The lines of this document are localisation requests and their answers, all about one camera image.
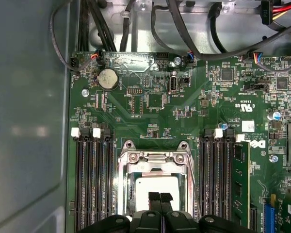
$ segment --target motherboard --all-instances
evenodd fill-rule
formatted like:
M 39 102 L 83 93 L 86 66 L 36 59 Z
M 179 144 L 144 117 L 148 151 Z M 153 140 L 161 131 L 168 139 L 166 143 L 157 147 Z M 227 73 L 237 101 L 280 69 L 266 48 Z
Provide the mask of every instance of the motherboard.
M 283 69 L 291 57 L 261 62 Z M 291 232 L 291 71 L 104 52 L 71 74 L 68 146 L 67 233 L 145 210 L 153 191 L 195 220 Z

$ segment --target wire bundle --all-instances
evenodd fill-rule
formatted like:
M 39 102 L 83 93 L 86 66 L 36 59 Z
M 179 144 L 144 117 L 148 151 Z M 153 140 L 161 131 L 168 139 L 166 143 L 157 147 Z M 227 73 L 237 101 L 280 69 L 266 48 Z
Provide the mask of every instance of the wire bundle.
M 87 0 L 87 5 L 96 24 L 104 49 L 106 51 L 116 52 L 111 32 L 99 9 L 98 3 L 96 2 L 96 0 Z
M 262 52 L 254 52 L 253 53 L 253 58 L 254 58 L 255 64 L 257 64 L 257 63 L 259 63 L 261 61 L 262 55 L 263 55 Z
M 155 22 L 156 22 L 156 11 L 157 10 L 168 10 L 167 6 L 153 6 L 152 7 L 152 11 L 151 11 L 151 33 L 153 38 L 155 39 L 155 41 L 164 49 L 166 49 L 169 53 L 174 53 L 174 54 L 182 54 L 180 51 L 176 51 L 174 49 L 172 49 L 171 47 L 169 47 L 168 45 L 166 45 L 159 37 L 159 35 L 156 33 L 155 30 Z
M 254 45 L 249 46 L 249 47 L 246 47 L 244 49 L 236 50 L 233 52 L 226 52 L 226 53 L 222 53 L 222 54 L 205 54 L 205 53 L 201 53 L 197 49 L 197 47 L 195 46 L 195 44 L 194 44 L 186 26 L 185 26 L 185 23 L 183 21 L 181 13 L 178 9 L 177 0 L 166 0 L 166 1 L 168 4 L 168 8 L 171 12 L 171 15 L 173 17 L 174 24 L 175 24 L 181 38 L 186 43 L 186 45 L 189 47 L 189 49 L 194 53 L 195 57 L 197 59 L 200 59 L 200 60 L 209 60 L 209 61 L 210 60 L 222 60 L 222 59 L 226 59 L 226 58 L 233 57 L 233 56 L 244 55 L 250 51 L 255 51 L 255 50 L 277 40 L 281 36 L 291 32 L 291 26 L 290 26 L 290 27 L 287 27 L 286 29 L 284 29 L 283 31 L 276 33 L 275 35 L 270 36 L 267 39 L 260 41 Z
M 227 50 L 223 47 L 223 45 L 221 44 L 221 41 L 219 40 L 219 37 L 217 34 L 217 26 L 216 26 L 217 17 L 220 16 L 221 10 L 222 10 L 222 3 L 221 2 L 214 3 L 209 10 L 208 19 L 210 21 L 210 34 L 213 41 L 216 47 L 218 48 L 218 50 L 221 53 L 225 53 L 227 52 Z
M 136 0 L 129 0 L 125 11 L 130 12 Z M 120 44 L 120 52 L 125 52 L 128 42 L 128 35 L 129 35 L 129 18 L 123 19 L 123 36 Z
M 89 15 L 86 0 L 80 1 L 80 19 L 78 32 L 78 51 L 88 51 Z
M 93 55 L 91 55 L 91 59 L 98 59 L 99 58 L 99 50 L 96 50 L 95 53 Z
M 191 60 L 194 60 L 194 54 L 192 53 L 192 51 L 188 51 L 188 55 L 187 55 Z
M 282 6 L 274 6 L 273 8 L 273 20 L 278 19 L 291 10 L 291 2 L 284 4 Z

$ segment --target integrated circuit chip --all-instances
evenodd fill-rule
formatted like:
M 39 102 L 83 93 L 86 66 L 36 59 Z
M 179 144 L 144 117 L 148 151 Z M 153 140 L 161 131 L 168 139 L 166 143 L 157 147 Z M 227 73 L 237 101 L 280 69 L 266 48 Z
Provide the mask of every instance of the integrated circuit chip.
M 147 108 L 162 108 L 162 95 L 151 94 L 147 96 Z
M 279 133 L 274 133 L 274 139 L 276 139 L 276 140 L 279 139 Z
M 190 83 L 189 77 L 183 77 L 180 79 L 180 85 L 188 85 Z
M 275 133 L 269 133 L 268 134 L 268 138 L 271 139 L 271 140 L 275 139 Z
M 288 78 L 287 77 L 278 77 L 277 78 L 277 89 L 287 90 L 288 89 Z
M 238 145 L 234 146 L 234 158 L 237 160 L 242 159 L 242 148 Z
M 152 137 L 153 137 L 153 138 L 157 138 L 158 135 L 159 135 L 159 132 L 158 132 L 157 130 L 152 131 Z
M 207 115 L 208 115 L 208 110 L 206 110 L 206 109 L 202 109 L 202 110 L 200 111 L 200 114 L 203 115 L 203 116 L 207 116 Z
M 281 121 L 272 121 L 271 123 L 271 128 L 274 130 L 280 130 L 282 127 L 282 122 Z
M 221 70 L 222 81 L 233 81 L 233 70 L 229 68 L 223 68 Z
M 209 100 L 202 100 L 201 101 L 202 107 L 208 107 L 209 106 Z

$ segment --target blue connector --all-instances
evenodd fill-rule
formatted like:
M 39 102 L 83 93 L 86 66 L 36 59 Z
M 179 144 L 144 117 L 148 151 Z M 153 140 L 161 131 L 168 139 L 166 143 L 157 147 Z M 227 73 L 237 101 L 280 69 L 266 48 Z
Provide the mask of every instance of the blue connector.
M 264 206 L 265 233 L 275 233 L 275 208 L 269 204 Z

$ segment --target screw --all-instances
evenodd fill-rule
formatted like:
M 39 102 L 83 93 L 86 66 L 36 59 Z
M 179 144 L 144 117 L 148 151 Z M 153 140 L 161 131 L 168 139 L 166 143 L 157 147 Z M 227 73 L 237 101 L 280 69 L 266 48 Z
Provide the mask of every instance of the screw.
M 206 222 L 213 223 L 214 222 L 214 219 L 212 217 L 207 217 L 207 218 L 205 218 L 205 221 Z
M 181 63 L 182 63 L 181 57 L 175 57 L 174 58 L 174 63 L 177 66 L 181 65 Z
M 278 158 L 277 155 L 272 154 L 272 155 L 270 156 L 270 161 L 271 161 L 271 163 L 277 163 L 278 160 L 279 160 L 279 158 Z
M 88 89 L 83 89 L 81 92 L 83 97 L 88 97 L 89 96 L 89 90 Z
M 178 212 L 172 212 L 172 213 L 171 213 L 171 216 L 172 216 L 172 217 L 179 217 L 180 214 L 179 214 Z
M 141 4 L 140 4 L 140 9 L 141 9 L 142 11 L 145 11 L 145 10 L 146 10 L 146 4 L 145 4 L 145 3 L 141 3 Z
M 131 161 L 132 163 L 136 162 L 138 159 L 137 155 L 136 154 L 131 154 L 129 156 L 129 161 Z
M 223 11 L 223 13 L 229 12 L 229 6 L 224 6 L 222 11 Z
M 182 154 L 178 154 L 178 155 L 176 156 L 176 161 L 177 161 L 178 163 L 183 163 L 183 162 L 184 162 L 184 157 L 183 157 L 183 155 L 182 155 Z

